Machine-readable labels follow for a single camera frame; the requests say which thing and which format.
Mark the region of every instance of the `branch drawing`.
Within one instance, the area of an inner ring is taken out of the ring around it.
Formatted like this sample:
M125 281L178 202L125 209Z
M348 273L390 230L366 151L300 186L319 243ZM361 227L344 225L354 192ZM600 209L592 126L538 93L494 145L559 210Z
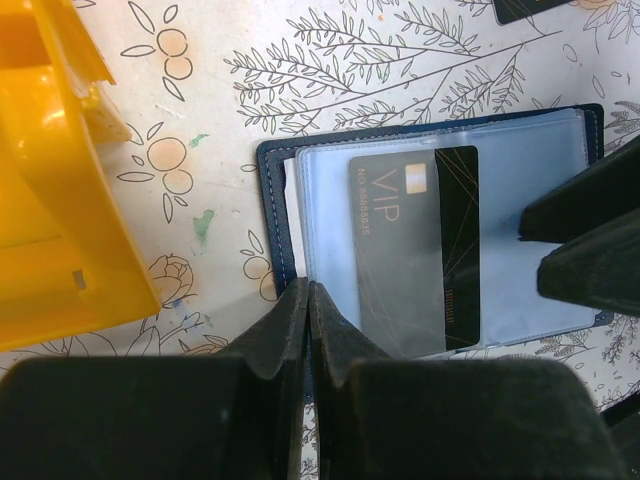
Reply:
M450 21L449 14L446 10L442 10L442 17L436 13L429 13L427 7L422 7L422 13L409 2L411 14L404 11L402 15L395 14L396 18L405 23L402 31L414 29L416 35L422 32L427 38L423 45L438 45L443 50L451 49L453 53L472 56L474 52L480 50L479 46L472 46L478 35L471 37L463 37L464 23L462 17L458 17L458 21Z
M247 258L242 265L242 272L249 280L260 281L260 296L267 302L275 302L278 297L273 283L273 269L267 260L262 242L253 231L247 232L251 248L244 248L240 253Z
M556 108L558 105L560 105L560 100L562 100L562 95L558 95L556 99L551 102L549 107L545 107L540 100L537 100L535 98L532 98L531 102L533 102L538 110L545 110L546 108Z
M314 450L318 450L318 429L316 427L315 405L310 403L304 406L305 420L302 427L302 446L311 444Z
M469 11L473 13L474 17L482 15L488 6L491 5L491 0L456 0L458 6L462 8L469 8Z
M638 335L638 319L629 315L615 314L613 322L604 334L611 337L611 343L602 351L602 360L615 365L620 360L625 345L633 345Z
M640 368L640 350L631 351L629 354L629 363L636 363L636 370Z
M312 458L302 460L300 480L317 480L319 475L318 462Z
M559 33L541 34L480 55L479 37L464 33L462 17L454 21L446 10L442 14L426 8L419 11L413 3L394 17L401 31L383 39L364 20L357 22L343 12L339 22L310 9L308 17L287 20L294 29L293 43L286 38L281 44L272 43L267 57L255 48L249 54L234 51L235 57L225 63L232 74L244 74L234 89L240 92L238 113L245 118L245 126L296 136L319 129L327 115L333 116L337 130L429 122L434 108L451 119L472 117L487 106L503 113L524 93L525 78L517 68L519 55L526 51L523 47ZM402 36L409 30L412 37L417 31L420 43ZM427 54L447 59L448 65L414 73L414 60ZM482 63L500 54L510 54L509 59L500 73L490 75ZM433 93L414 97L408 105L386 101L394 89L423 81L433 84L434 78Z
M180 168L187 159L187 147L175 137L163 137L152 142L164 122L153 125L144 138L135 127L127 125L133 134L133 144L148 145L146 161L142 156L132 155L133 162L139 168L121 173L117 178L129 183L145 183L155 178L158 179L156 182L161 180L164 187L162 208L165 220L171 223L175 213L174 203L179 207L189 206L183 197L193 189L193 176L185 168Z
M640 392L640 380L635 383L627 383L627 388L624 393L622 392L622 390L620 390L620 386L616 387L613 390L609 389L607 395L604 395L599 401L596 400L596 408L599 412L602 412L637 392Z
M540 340L541 347L536 350L536 355L553 355L554 358L564 363L575 355L579 355L596 347L587 346L591 329L578 330L564 335L554 335Z
M400 0L340 0L340 5L348 4L354 11L358 11L358 2L366 4L366 8L371 15L383 13L385 6L400 5Z
M193 62L186 56L189 50L189 43L185 33L180 29L169 27L178 16L178 5L171 5L164 11L162 21L166 28L158 32L156 25L142 7L133 1L129 1L129 8L131 8L140 27L147 34L154 36L154 41L129 47L123 50L120 55L129 58L141 58L157 53L157 55L164 58L162 84L165 90L174 98L184 102L185 98L176 82L186 80L193 75Z
M604 128L613 129L613 133L619 136L605 145L604 151L607 155L627 143L629 137L635 137L640 131L640 103L620 101L615 104L623 107L623 110L611 112L615 120Z

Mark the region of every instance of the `flower drawing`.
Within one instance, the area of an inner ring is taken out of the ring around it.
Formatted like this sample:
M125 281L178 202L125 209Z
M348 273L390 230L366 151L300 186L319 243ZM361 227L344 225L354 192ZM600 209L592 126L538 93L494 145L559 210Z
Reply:
M132 160L140 168L122 173L117 178L130 183L150 182L156 178L161 180L164 187L162 194L164 216L167 223L171 223L174 204L180 207L189 206L183 196L193 188L193 177L185 168L181 168L187 159L187 147L181 140L175 137L155 140L163 125L164 122L160 122L148 130L146 143L142 135L129 125L133 133L131 142L146 147L146 159L139 155L132 155Z
M242 255L249 257L242 266L242 272L249 280L260 282L260 296L263 300L275 302L278 299L278 295L276 294L275 284L273 283L271 263L265 258L266 253L264 247L256 234L249 230L247 236L251 248L240 250Z
M151 265L149 272L160 290L163 308L173 308L190 296L193 270L184 258L163 255Z
M120 55L141 58L157 54L164 57L164 75L162 76L164 88L174 98L184 102L185 98L176 82L186 80L193 74L193 62L187 57L189 50L187 36L182 30L169 26L178 16L178 5L171 5L165 10L162 29L156 27L149 15L137 3L130 1L129 7L140 27L149 35L153 35L154 39L149 43L129 47Z

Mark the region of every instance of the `leaf drawing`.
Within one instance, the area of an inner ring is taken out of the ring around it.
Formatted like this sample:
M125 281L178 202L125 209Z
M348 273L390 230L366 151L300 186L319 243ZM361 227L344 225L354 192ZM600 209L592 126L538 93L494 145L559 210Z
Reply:
M76 8L93 7L95 4L95 0L73 0L73 6Z
M178 15L178 5L171 5L164 12L164 16L163 16L164 23L168 25L169 23L173 22L177 15Z
M150 180L153 180L155 177L156 176L153 173L147 172L127 172L118 175L118 179L122 180L123 182L134 183L148 182Z
M145 330L134 340L126 356L160 356L160 333L156 327Z
M263 255L264 248L262 247L262 243L260 242L256 234L253 233L251 230L249 230L248 236L249 236L249 243L251 243L251 246L253 247L253 249L260 255Z
M218 337L216 335L205 335L204 338L206 338L210 344L215 345L219 348L224 348L229 345L229 342L226 338Z
M140 146L144 145L144 140L142 139L140 132L138 132L138 130L136 130L135 127L130 123L127 123L127 127L129 127L129 130L131 131L131 143L135 143L136 145Z
M129 47L126 50L123 50L120 55L123 57L146 57L147 55L151 55L154 53L156 49L151 45L134 45L133 47Z
M163 125L164 125L164 122L160 122L160 123L156 123L153 127L151 127L147 132L147 141L150 141L153 137L155 137Z
M600 80L598 80L598 77L594 75L593 79L591 80L591 83L593 84L593 88L598 94L598 96L604 99L604 88L602 88L602 84L600 83Z
M167 77L162 77L162 83L164 84L164 88L167 89L167 92L169 92L171 95L173 95L175 98L177 98L181 102L184 102L184 97L182 96L182 92L180 92L180 89L178 88L178 86L175 84L173 80Z
M189 346L186 343L184 343L182 340L178 340L178 342L180 343L180 348L182 348L182 351L184 353L191 351L191 348L189 348Z
M162 207L164 209L164 218L167 220L167 223L171 223L173 220L173 202L171 201L171 197L168 194L162 194Z
M569 60L570 62L576 63L578 61L578 54L576 53L575 49L568 43L565 43L563 45L562 51L564 52L565 57L567 57L567 60Z
M178 197L177 195L174 195L173 199L181 207L188 207L189 206L189 204L184 199Z
M149 18L149 15L135 2L129 1L129 7L140 26L153 35L156 32L156 27Z

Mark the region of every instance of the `floral tablecloth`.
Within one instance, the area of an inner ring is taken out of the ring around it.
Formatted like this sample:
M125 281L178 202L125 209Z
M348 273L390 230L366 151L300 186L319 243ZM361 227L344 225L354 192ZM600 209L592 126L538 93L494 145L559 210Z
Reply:
M208 355L275 301L255 147L274 136L598 102L606 151L640 132L640 1L509 26L490 0L74 0L133 133L101 150L162 292L155 317L0 355ZM638 320L474 358L570 366L606 408L640 385ZM303 478L315 478L307 408Z

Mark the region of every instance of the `green stain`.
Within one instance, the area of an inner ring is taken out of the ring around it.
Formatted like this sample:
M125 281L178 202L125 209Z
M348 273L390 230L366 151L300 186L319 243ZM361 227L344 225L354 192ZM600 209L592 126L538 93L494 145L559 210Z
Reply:
M189 146L191 148L196 148L198 145L200 145L200 141L202 141L203 138L207 138L209 136L210 135L207 135L206 133L201 133L200 135L198 135L196 138L194 138L189 142Z
M213 210L205 210L202 218L194 218L193 219L193 230L196 232L196 236L198 237L198 241L201 246L204 246L207 243L207 232L209 231L209 225L211 224L211 220L215 216L216 212Z

